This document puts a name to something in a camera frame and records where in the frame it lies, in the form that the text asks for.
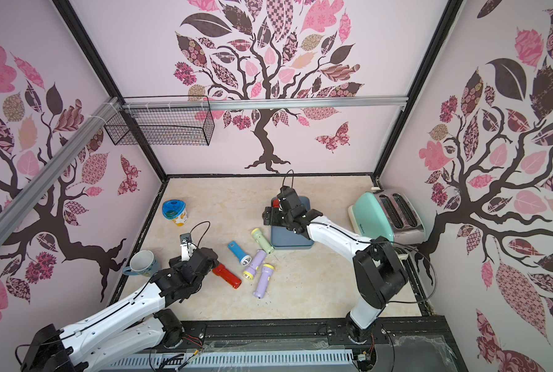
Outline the purple flashlight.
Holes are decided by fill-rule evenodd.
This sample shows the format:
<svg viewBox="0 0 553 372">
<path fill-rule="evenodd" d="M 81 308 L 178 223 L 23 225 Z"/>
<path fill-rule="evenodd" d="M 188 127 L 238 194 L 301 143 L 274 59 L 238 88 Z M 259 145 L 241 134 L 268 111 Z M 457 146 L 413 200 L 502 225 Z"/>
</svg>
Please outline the purple flashlight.
<svg viewBox="0 0 553 372">
<path fill-rule="evenodd" d="M 264 250 L 258 250 L 246 269 L 243 271 L 243 277 L 247 280 L 253 280 L 266 257 L 267 253 Z"/>
<path fill-rule="evenodd" d="M 256 290 L 253 292 L 253 295 L 258 298 L 262 299 L 264 295 L 266 294 L 270 278 L 274 273 L 275 267 L 271 264 L 264 264 L 261 268 L 259 282 L 256 285 Z"/>
</svg>

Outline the blue flashlight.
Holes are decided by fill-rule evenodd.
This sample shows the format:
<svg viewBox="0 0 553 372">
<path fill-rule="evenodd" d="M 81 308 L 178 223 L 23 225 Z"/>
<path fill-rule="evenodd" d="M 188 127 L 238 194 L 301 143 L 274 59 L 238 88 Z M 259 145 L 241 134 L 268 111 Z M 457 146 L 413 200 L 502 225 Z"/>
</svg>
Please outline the blue flashlight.
<svg viewBox="0 0 553 372">
<path fill-rule="evenodd" d="M 242 266 L 247 266 L 250 264 L 252 257 L 248 255 L 242 248 L 239 246 L 236 241 L 232 241 L 228 244 L 228 249 L 236 256 L 237 260 Z"/>
</svg>

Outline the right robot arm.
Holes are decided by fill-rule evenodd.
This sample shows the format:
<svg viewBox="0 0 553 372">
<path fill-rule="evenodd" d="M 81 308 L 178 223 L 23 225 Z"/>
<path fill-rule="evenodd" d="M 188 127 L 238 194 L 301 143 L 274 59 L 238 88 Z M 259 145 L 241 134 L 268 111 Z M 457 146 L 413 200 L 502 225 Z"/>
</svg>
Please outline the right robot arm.
<svg viewBox="0 0 553 372">
<path fill-rule="evenodd" d="M 262 218 L 265 226 L 282 227 L 321 243 L 352 263 L 360 298 L 346 316 L 346 328 L 352 342 L 366 342 L 387 304 L 409 281 L 393 243 L 384 237 L 362 237 L 318 210 L 306 209 L 289 186 L 281 187 Z"/>
</svg>

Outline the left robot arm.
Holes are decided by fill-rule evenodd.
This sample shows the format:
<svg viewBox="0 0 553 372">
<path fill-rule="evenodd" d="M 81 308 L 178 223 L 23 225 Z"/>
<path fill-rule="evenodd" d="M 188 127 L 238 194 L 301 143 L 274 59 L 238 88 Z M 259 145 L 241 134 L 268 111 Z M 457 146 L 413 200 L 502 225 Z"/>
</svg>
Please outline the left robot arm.
<svg viewBox="0 0 553 372">
<path fill-rule="evenodd" d="M 100 371 L 141 350 L 178 347 L 185 338 L 182 322 L 169 308 L 197 293 L 219 260 L 210 248 L 191 258 L 170 260 L 140 289 L 93 316 L 60 329 L 40 329 L 20 359 L 22 371 Z"/>
</svg>

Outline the white blue mug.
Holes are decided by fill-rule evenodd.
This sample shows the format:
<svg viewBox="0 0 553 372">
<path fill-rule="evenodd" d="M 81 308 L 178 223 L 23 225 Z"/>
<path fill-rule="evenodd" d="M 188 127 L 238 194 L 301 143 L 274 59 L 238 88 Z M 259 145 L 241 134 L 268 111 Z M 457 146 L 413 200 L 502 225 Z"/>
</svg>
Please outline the white blue mug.
<svg viewBox="0 0 553 372">
<path fill-rule="evenodd" d="M 152 277 L 160 270 L 160 263 L 154 253 L 150 250 L 142 250 L 136 253 L 123 269 L 122 274 L 126 276 Z"/>
</svg>

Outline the blue lidded cup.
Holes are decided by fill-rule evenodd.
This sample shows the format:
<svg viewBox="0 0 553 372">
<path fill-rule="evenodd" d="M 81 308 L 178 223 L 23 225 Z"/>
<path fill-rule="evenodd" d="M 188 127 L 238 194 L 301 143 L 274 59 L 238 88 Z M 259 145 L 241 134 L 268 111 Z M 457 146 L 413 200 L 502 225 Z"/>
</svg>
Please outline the blue lidded cup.
<svg viewBox="0 0 553 372">
<path fill-rule="evenodd" d="M 166 219 L 173 221 L 177 226 L 183 226 L 188 221 L 186 203 L 181 200 L 165 201 L 162 205 L 162 213 Z"/>
</svg>

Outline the mint green toaster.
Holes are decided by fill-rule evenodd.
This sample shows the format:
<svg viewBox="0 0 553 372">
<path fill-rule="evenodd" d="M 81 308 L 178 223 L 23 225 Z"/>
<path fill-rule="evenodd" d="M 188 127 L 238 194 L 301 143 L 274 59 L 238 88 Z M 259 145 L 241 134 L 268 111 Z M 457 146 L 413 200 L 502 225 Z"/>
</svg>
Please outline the mint green toaster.
<svg viewBox="0 0 553 372">
<path fill-rule="evenodd" d="M 406 196 L 397 189 L 363 193 L 349 206 L 355 233 L 395 243 L 418 246 L 426 240 L 422 220 Z"/>
</svg>

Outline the aluminium rail back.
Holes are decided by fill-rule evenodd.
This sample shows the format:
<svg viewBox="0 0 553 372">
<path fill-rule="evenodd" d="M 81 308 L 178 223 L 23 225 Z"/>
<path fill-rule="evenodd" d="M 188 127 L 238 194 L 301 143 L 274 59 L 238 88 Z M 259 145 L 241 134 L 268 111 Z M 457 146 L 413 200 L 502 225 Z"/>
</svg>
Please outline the aluminium rail back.
<svg viewBox="0 0 553 372">
<path fill-rule="evenodd" d="M 408 97 L 401 95 L 353 96 L 338 98 L 313 99 L 250 99 L 250 100 L 210 100 L 200 101 L 167 101 L 167 102 L 126 102 L 126 110 L 137 109 L 209 109 L 210 111 L 244 110 L 244 109 L 304 109 L 304 108 L 342 108 L 370 106 L 405 107 Z"/>
</svg>

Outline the aluminium rail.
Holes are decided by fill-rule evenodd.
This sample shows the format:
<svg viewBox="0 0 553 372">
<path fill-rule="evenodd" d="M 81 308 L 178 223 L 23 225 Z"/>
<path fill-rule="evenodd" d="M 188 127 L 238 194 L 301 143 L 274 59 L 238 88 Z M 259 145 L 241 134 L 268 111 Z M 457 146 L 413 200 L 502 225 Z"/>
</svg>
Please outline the aluminium rail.
<svg viewBox="0 0 553 372">
<path fill-rule="evenodd" d="M 401 95 L 353 96 L 338 98 L 313 99 L 250 99 L 250 100 L 210 100 L 200 101 L 167 101 L 167 102 L 126 102 L 126 110 L 137 109 L 209 109 L 210 111 L 244 110 L 244 109 L 304 109 L 304 108 L 342 108 L 370 106 L 405 107 L 408 97 Z"/>
<path fill-rule="evenodd" d="M 71 161 L 77 157 L 81 149 L 104 124 L 119 113 L 120 107 L 121 103 L 116 97 L 110 97 L 102 103 L 94 114 L 86 119 L 84 125 L 76 131 L 68 143 L 53 156 L 52 160 L 47 162 L 38 175 L 19 192 L 18 196 L 13 198 L 11 204 L 0 214 L 0 248 L 62 175 Z"/>
</svg>

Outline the aluminium rail left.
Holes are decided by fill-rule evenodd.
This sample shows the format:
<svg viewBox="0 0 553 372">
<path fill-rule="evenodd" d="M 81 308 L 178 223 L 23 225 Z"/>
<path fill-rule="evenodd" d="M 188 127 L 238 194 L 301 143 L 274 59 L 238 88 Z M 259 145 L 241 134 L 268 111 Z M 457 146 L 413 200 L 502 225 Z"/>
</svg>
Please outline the aluminium rail left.
<svg viewBox="0 0 553 372">
<path fill-rule="evenodd" d="M 116 97 L 110 97 L 102 103 L 94 114 L 86 119 L 84 125 L 76 131 L 68 143 L 53 156 L 52 160 L 47 162 L 38 175 L 19 192 L 18 196 L 13 198 L 11 204 L 0 214 L 0 248 L 62 175 L 71 161 L 77 157 L 81 149 L 104 124 L 119 113 L 120 107 L 121 103 Z"/>
</svg>

